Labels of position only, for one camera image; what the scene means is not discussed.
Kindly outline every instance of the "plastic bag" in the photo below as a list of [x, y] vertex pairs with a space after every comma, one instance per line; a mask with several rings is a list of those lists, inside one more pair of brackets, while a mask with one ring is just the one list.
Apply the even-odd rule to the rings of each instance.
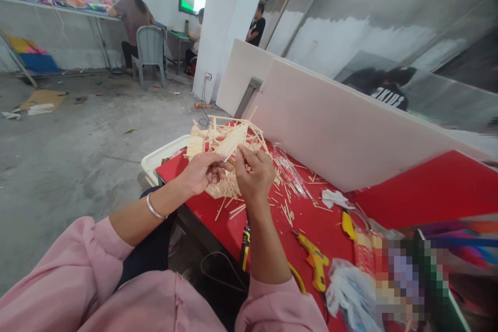
[[280, 179], [297, 195], [305, 199], [310, 198], [314, 203], [317, 203], [308, 191], [301, 175], [294, 168], [294, 164], [287, 158], [287, 153], [282, 149], [282, 144], [273, 143], [273, 151], [271, 155], [273, 162], [280, 171]]
[[382, 332], [382, 316], [376, 313], [376, 294], [368, 276], [345, 259], [334, 258], [326, 292], [332, 316], [341, 311], [348, 331]]

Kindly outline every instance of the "brown shirt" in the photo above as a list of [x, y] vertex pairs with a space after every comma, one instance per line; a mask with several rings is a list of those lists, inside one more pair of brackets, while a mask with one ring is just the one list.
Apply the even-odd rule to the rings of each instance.
[[114, 5], [118, 16], [123, 18], [128, 39], [134, 47], [136, 47], [136, 32], [142, 26], [150, 26], [150, 20], [153, 18], [147, 5], [145, 8], [147, 11], [143, 14], [135, 4], [135, 0], [118, 0]]

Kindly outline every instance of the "white plastic basket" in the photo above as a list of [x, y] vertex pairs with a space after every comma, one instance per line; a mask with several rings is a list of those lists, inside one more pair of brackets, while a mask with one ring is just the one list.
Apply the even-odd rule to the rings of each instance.
[[154, 150], [152, 153], [148, 154], [142, 159], [142, 168], [147, 174], [146, 178], [152, 187], [159, 185], [155, 169], [161, 166], [161, 160], [163, 158], [171, 157], [173, 153], [177, 150], [186, 147], [190, 140], [190, 135], [183, 135], [176, 140]]

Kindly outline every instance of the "bangle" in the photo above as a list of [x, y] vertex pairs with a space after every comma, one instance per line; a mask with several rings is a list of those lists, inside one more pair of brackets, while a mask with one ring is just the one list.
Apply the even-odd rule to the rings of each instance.
[[163, 220], [164, 220], [164, 219], [166, 219], [166, 218], [168, 217], [168, 215], [169, 215], [169, 214], [168, 214], [168, 215], [166, 215], [166, 216], [159, 214], [159, 213], [158, 213], [158, 212], [157, 212], [157, 211], [156, 211], [156, 210], [152, 207], [152, 204], [150, 203], [150, 197], [149, 197], [150, 195], [151, 195], [151, 193], [149, 193], [149, 194], [147, 195], [147, 207], [149, 208], [150, 212], [151, 212], [151, 213], [153, 213], [153, 214], [154, 214], [155, 216], [157, 216], [158, 218], [161, 218], [161, 219], [163, 219]]

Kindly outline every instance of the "concrete floor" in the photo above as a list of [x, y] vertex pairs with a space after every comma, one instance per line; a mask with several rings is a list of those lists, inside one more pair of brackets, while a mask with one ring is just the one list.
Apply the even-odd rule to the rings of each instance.
[[[190, 133], [192, 120], [204, 117], [193, 106], [192, 80], [176, 79], [182, 82], [168, 79], [165, 90], [150, 81], [146, 91], [128, 76], [44, 80], [41, 88], [70, 93], [57, 110], [0, 119], [0, 295], [75, 219], [100, 220], [149, 187], [142, 158]], [[33, 91], [0, 77], [0, 112], [13, 110]], [[87, 102], [75, 105], [78, 96]], [[125, 134], [132, 128], [138, 131]]]

